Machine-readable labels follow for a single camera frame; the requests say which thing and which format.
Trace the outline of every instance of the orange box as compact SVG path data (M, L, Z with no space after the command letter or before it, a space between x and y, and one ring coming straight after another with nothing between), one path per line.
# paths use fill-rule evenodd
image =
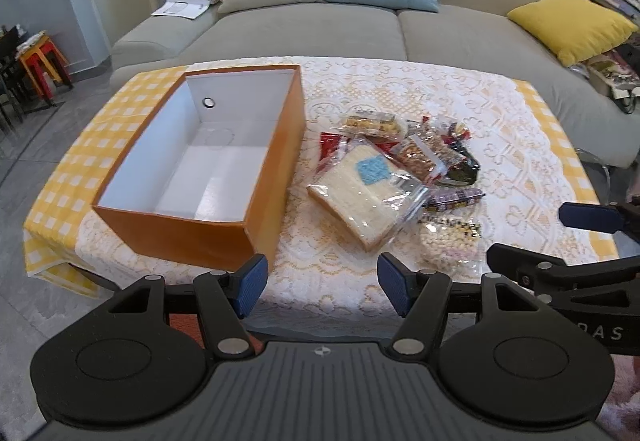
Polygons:
M133 251L235 271L273 265L305 110L297 65L185 73L92 201Z

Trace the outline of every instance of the magazine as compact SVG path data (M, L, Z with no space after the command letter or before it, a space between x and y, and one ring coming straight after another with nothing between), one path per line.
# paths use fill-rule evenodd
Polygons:
M166 0L166 2L151 15L165 17L184 17L193 20L206 12L212 4L221 0Z
M590 58L587 67L612 89L629 91L640 87L640 77L615 49Z

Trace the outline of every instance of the gray tile floor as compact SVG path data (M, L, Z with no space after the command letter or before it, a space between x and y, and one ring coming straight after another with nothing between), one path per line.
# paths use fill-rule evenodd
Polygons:
M29 378L34 352L99 304L28 278L21 237L22 223L56 163L110 98L109 75L78 82L58 96L64 104L29 115L17 136L0 141L0 431L8 441L26 439L44 422ZM587 170L604 196L603 174L590 166ZM629 176L614 173L612 199L623 200ZM640 254L640 246L624 235L616 242L621 256Z

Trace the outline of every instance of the sofa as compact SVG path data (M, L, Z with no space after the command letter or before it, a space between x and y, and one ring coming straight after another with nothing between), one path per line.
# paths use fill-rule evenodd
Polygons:
M539 0L438 0L440 12L314 2L219 16L151 17L113 47L111 85L137 73L260 56L343 56L433 63L530 82L575 148L629 166L640 148L640 114L624 114L542 44L506 18Z

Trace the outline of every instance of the book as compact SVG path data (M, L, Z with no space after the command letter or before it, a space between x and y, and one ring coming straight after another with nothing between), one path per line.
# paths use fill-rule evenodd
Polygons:
M206 12L212 4L221 0L166 0L166 2L151 15L165 17L184 17L195 19Z

